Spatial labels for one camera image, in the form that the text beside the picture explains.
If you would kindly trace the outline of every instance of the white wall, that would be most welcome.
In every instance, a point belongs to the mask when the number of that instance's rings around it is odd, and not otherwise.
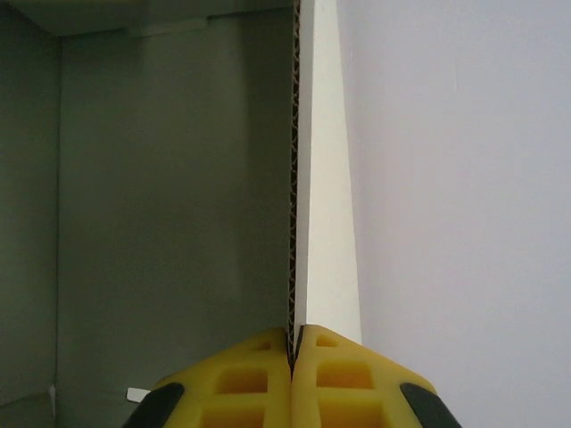
[[[0,406],[54,382],[57,49],[0,4]]]
[[[339,4],[365,344],[466,427],[568,426],[571,4]]]
[[[285,325],[292,17],[65,40],[61,426]]]

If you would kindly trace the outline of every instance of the white tab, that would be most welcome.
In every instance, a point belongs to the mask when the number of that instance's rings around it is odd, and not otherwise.
[[[140,403],[149,392],[149,390],[142,390],[140,388],[127,388],[127,401]]]

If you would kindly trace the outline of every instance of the corrugated cardboard edge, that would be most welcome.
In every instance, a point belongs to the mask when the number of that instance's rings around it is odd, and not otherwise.
[[[289,295],[287,302],[287,354],[290,365],[294,364],[295,344],[295,283],[297,248],[297,148],[300,101],[300,10],[301,0],[294,0],[294,56],[292,64],[292,146],[290,169],[289,213]]]

